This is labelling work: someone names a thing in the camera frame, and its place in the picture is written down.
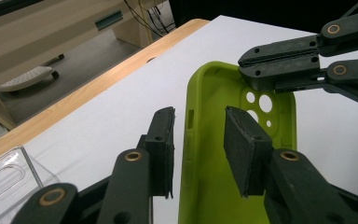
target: wooden desk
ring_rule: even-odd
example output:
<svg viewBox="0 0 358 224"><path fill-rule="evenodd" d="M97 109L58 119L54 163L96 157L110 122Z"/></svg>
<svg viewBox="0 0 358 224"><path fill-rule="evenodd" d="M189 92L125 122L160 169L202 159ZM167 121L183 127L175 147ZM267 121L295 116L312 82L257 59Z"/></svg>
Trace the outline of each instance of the wooden desk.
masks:
<svg viewBox="0 0 358 224"><path fill-rule="evenodd" d="M122 78L142 67L148 60L159 56L176 43L207 24L204 20L193 20L162 37L157 42L139 51L87 85L73 92L32 119L0 137L0 155L12 147L23 145L41 134L50 126L76 110L90 99L105 91Z"/></svg>

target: white table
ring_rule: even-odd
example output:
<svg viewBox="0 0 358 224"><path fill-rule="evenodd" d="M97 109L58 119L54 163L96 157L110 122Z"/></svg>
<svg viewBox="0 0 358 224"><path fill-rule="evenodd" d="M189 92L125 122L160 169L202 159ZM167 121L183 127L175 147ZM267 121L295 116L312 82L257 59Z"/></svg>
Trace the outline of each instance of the white table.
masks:
<svg viewBox="0 0 358 224"><path fill-rule="evenodd" d="M155 198L155 223L178 217L186 85L210 61L237 64L251 47L309 33L218 17L25 144L61 182L82 190L111 174L117 155L136 147L155 111L175 107L173 200ZM322 66L358 52L321 59ZM358 193L358 104L322 90L296 92L297 148L332 184Z"/></svg>

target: gray floor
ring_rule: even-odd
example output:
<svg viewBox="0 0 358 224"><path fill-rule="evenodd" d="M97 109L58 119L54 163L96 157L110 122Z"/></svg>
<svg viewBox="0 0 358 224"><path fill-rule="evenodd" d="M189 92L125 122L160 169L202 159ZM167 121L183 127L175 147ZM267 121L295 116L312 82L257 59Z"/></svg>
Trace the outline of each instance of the gray floor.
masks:
<svg viewBox="0 0 358 224"><path fill-rule="evenodd" d="M172 24L173 18L168 1L158 8L164 24ZM14 121L22 124L139 50L139 47L116 39L113 31L107 30L82 45L63 52L63 60L51 63L49 66L60 73L57 80L52 77L46 78L16 94L0 92L0 98Z"/></svg>

